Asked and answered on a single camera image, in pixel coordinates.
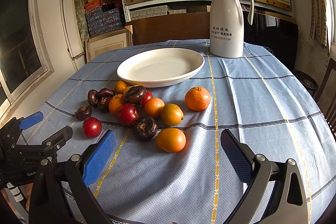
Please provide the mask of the white oval plate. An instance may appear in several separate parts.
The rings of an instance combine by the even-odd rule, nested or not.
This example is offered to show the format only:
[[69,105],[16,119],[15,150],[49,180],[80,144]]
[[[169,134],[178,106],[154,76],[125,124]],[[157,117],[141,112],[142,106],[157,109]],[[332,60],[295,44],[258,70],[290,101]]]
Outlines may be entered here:
[[118,77],[134,85],[160,88],[182,83],[204,66],[199,52],[184,48],[161,48],[136,54],[117,68]]

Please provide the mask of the red plum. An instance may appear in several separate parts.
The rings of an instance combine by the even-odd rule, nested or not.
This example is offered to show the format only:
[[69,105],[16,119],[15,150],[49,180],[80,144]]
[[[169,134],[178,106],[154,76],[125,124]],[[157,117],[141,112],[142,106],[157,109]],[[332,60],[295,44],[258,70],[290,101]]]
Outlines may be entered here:
[[153,98],[153,94],[149,91],[146,92],[145,96],[141,100],[141,107],[144,108],[146,103]]
[[131,127],[138,118],[136,107],[129,103],[124,104],[117,113],[118,122],[125,127]]
[[83,133],[88,138],[96,138],[102,130],[101,122],[95,117],[89,117],[84,120],[82,125]]

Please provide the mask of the large smooth orange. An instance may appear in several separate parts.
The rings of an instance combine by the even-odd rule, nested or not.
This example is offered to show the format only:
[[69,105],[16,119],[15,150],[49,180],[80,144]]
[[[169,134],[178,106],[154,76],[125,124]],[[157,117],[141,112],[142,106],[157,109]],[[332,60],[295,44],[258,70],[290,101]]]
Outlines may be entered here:
[[178,128],[166,128],[158,134],[156,143],[166,152],[179,152],[186,145],[186,136]]

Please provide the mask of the blue checked tablecloth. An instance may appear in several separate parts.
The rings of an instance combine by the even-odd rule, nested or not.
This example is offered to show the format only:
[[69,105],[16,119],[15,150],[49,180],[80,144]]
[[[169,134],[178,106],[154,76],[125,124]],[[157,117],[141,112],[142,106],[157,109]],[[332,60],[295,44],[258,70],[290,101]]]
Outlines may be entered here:
[[[197,51],[205,58],[193,78],[151,89],[155,97],[182,109],[178,128],[186,135],[186,146],[177,153],[162,151],[155,139],[139,141],[115,116],[94,110],[102,130],[116,134],[112,155],[90,187],[103,210],[117,223],[223,223],[246,190],[221,147],[221,132],[229,129],[254,153],[272,161],[296,161],[310,222],[317,222],[335,195],[335,140],[301,83],[265,48],[252,44],[244,45],[239,59],[212,55],[205,40],[168,40],[103,53],[45,100],[40,108],[44,120],[24,131],[19,143],[41,144],[71,126],[73,137],[58,151],[58,160],[83,153],[94,140],[85,137],[74,113],[86,103],[88,91],[112,88],[124,60],[172,47]],[[203,111],[185,103],[193,87],[210,93]]]

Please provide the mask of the small orange fruit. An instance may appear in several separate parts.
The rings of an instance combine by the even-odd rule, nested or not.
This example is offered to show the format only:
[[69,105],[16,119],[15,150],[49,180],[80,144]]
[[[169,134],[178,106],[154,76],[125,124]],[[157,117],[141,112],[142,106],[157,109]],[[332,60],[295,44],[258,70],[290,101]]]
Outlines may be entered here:
[[148,116],[159,118],[165,103],[160,98],[151,98],[145,104],[145,112]]

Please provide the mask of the stacked patterned boxes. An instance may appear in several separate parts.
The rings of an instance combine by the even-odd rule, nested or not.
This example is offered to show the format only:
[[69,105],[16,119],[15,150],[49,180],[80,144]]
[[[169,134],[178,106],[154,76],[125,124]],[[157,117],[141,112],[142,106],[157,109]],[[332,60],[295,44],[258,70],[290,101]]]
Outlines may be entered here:
[[121,0],[94,0],[84,5],[84,9],[90,37],[117,30],[125,25]]

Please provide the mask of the red plum front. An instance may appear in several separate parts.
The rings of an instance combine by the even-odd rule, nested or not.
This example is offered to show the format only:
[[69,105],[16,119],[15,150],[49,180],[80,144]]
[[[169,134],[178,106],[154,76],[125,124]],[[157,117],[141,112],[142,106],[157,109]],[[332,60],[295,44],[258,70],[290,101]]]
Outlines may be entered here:
[[129,103],[124,104],[117,113],[118,122],[125,127],[131,127],[138,118],[136,107]]

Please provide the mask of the yellow orange fruit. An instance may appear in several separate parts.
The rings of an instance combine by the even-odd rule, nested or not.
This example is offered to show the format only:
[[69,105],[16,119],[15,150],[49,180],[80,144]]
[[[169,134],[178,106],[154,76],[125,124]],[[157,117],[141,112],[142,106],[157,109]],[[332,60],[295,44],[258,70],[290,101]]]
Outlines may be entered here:
[[181,123],[184,118],[181,108],[173,103],[166,104],[161,111],[161,120],[167,126],[174,126]]

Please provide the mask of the dark water chestnut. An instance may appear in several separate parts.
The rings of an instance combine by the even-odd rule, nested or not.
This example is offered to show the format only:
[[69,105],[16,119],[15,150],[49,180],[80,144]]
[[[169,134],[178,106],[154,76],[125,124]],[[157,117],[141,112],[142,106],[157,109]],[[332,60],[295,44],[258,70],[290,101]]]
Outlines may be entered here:
[[98,91],[91,89],[88,91],[88,103],[92,106],[92,107],[97,107],[99,98],[98,98]]
[[75,118],[79,121],[84,121],[85,119],[91,117],[92,107],[90,105],[82,105],[75,111]]
[[124,94],[124,102],[129,104],[137,104],[142,101],[146,93],[147,89],[144,86],[132,86]]
[[134,137],[141,141],[148,141],[154,138],[157,128],[156,121],[150,116],[139,117],[132,125]]
[[111,97],[101,97],[98,104],[97,104],[97,108],[102,113],[109,112],[109,102],[110,102],[111,99],[112,99]]
[[99,99],[104,98],[104,97],[113,98],[115,95],[116,95],[115,91],[112,89],[108,89],[108,88],[102,88],[97,94]]

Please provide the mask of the small orange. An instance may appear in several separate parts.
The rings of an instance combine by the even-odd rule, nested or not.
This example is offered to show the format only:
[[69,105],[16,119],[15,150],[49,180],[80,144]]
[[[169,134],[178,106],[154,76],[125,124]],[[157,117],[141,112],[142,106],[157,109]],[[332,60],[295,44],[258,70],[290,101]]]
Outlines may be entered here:
[[123,94],[125,88],[128,87],[128,84],[125,81],[119,80],[114,85],[114,91],[116,94]]
[[112,97],[109,101],[109,111],[113,116],[116,116],[120,108],[125,104],[124,96],[122,94],[117,94]]

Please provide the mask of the large bumpy orange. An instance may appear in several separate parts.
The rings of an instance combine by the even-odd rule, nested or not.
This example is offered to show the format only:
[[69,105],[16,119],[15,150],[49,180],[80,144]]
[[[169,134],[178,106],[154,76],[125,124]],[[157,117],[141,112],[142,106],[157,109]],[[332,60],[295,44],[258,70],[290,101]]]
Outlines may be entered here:
[[185,95],[185,103],[193,111],[205,110],[209,106],[210,101],[210,93],[203,87],[193,87]]

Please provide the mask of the dark water chestnut top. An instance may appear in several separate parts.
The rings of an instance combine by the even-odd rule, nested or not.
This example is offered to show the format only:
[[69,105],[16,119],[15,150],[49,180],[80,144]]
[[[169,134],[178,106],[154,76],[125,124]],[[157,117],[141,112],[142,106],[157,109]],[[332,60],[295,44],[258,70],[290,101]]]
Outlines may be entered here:
[[124,102],[129,104],[137,104],[142,101],[146,93],[147,89],[144,86],[132,86],[124,94]]

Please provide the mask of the dark water chestnut front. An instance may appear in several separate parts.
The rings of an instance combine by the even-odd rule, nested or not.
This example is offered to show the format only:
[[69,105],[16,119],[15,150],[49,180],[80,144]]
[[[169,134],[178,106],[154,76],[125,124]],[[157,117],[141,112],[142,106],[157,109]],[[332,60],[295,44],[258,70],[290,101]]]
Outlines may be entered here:
[[139,117],[132,125],[134,137],[141,141],[148,141],[154,138],[157,128],[156,121],[150,116]]

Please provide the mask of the small orange back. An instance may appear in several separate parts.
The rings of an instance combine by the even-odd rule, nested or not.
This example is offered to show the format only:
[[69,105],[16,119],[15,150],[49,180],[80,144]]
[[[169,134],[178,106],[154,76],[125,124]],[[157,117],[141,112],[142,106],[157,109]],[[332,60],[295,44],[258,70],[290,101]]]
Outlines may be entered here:
[[125,81],[119,80],[114,85],[114,91],[116,94],[123,94],[125,88],[128,87],[128,84]]

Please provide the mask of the dark water chestnut back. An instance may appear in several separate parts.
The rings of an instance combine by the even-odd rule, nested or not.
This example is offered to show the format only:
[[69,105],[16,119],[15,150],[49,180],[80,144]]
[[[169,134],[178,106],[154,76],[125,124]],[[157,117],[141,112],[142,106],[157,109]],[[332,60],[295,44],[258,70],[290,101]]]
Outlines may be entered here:
[[112,89],[108,89],[108,88],[102,88],[97,94],[99,99],[104,98],[104,97],[113,98],[115,95],[116,95],[115,91]]

